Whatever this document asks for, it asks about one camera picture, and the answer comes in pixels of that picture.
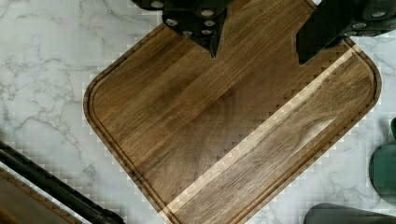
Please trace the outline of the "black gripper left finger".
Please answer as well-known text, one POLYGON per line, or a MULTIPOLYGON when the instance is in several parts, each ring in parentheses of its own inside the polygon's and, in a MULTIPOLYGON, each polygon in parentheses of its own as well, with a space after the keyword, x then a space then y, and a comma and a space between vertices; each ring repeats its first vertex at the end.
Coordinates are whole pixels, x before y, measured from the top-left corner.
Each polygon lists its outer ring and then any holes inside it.
POLYGON ((215 58, 227 10, 233 0, 132 0, 138 7, 158 11, 163 23, 206 49, 215 58))

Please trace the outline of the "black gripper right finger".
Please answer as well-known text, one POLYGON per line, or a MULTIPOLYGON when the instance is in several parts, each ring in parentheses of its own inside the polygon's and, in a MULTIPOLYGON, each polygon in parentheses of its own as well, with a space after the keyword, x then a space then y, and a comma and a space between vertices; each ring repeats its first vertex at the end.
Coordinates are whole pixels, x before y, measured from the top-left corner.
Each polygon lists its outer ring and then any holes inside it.
POLYGON ((395 30, 396 0, 321 0, 296 35, 299 64, 350 36, 395 30))

